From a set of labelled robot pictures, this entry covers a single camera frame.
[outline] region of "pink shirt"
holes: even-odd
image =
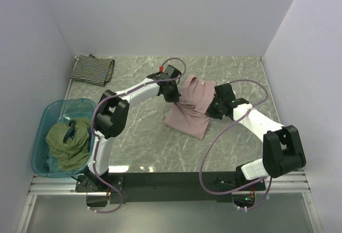
[[[190,74],[180,93],[179,103],[171,106],[164,123],[193,137],[203,139],[209,117],[205,115],[213,101],[215,81],[204,81]]]

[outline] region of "robotic arm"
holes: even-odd
[[[122,98],[116,97],[105,102],[95,117],[95,146],[99,144],[98,152],[93,150],[88,164],[90,174],[94,175],[95,164],[99,176],[108,172],[108,161],[117,137],[125,128],[128,111],[135,105],[154,96],[163,95],[166,102],[178,102],[179,92],[175,81],[153,82],[164,79],[174,79],[181,74],[175,67],[168,65],[164,71],[147,76],[141,83],[117,93],[107,90],[103,93],[100,102],[110,96],[129,93]],[[249,181],[271,176],[277,178],[306,164],[298,130],[294,126],[283,126],[264,116],[243,98],[236,98],[229,83],[216,86],[215,95],[206,114],[213,119],[229,117],[238,120],[248,110],[251,110],[239,123],[244,125],[263,142],[263,155],[261,159],[251,161],[236,168],[236,185],[243,185]]]

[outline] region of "folded cloth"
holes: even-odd
[[[51,127],[45,140],[63,172],[81,168],[89,156],[90,119],[77,118],[68,124],[59,122]]]
[[[185,134],[203,139],[209,124],[205,115],[213,101],[215,81],[204,81],[190,74],[180,91],[180,101],[171,106],[164,123]]]
[[[114,59],[98,59],[92,54],[78,56],[70,78],[105,86],[112,79],[114,63]]]

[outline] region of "blue plastic basket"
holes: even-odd
[[[53,125],[58,122],[68,123],[70,119],[88,117],[91,118],[95,110],[95,103],[89,99],[59,100],[50,104],[41,118],[31,160],[32,170],[43,177],[61,178],[70,177],[82,173],[90,160],[94,145],[94,136],[91,136],[88,161],[77,170],[62,172],[58,161],[51,155],[49,145],[45,138]]]

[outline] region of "gray floor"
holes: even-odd
[[[301,194],[273,194],[247,213],[215,201],[124,204],[94,214],[84,196],[39,196],[27,232],[32,233],[310,233]]]
[[[90,98],[98,103],[103,91],[119,91],[141,82],[147,75],[157,72],[168,57],[114,57],[113,79],[105,87],[84,82],[73,82],[69,98]],[[190,73],[204,80],[223,84],[235,79],[257,80],[268,87],[259,57],[182,57],[188,70],[181,79],[182,86]],[[179,61],[172,61],[179,70]],[[237,97],[252,104],[265,94],[253,83],[234,83]],[[167,127],[163,120],[171,104],[163,97],[152,98],[133,107],[123,133],[116,139],[110,157],[111,171],[129,172],[190,172],[198,171],[202,156],[214,137],[231,123],[228,118],[211,120],[204,140],[185,135]],[[275,105],[270,97],[258,110],[278,121]],[[262,155],[262,143],[242,125],[233,127],[217,141],[207,159],[205,170],[235,170],[235,167]]]

